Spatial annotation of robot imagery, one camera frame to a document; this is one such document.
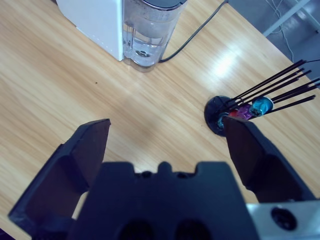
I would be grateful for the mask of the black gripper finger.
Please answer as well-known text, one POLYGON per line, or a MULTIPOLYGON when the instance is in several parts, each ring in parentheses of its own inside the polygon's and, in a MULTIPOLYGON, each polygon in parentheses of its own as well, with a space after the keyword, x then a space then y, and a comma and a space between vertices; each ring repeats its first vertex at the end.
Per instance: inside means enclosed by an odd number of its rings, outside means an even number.
POLYGON ((111 121, 80 125, 59 145, 8 214, 33 240, 65 240, 104 159, 111 121))
POLYGON ((223 125, 230 158, 241 182, 260 203, 316 199, 278 148, 253 122, 226 116, 223 125))

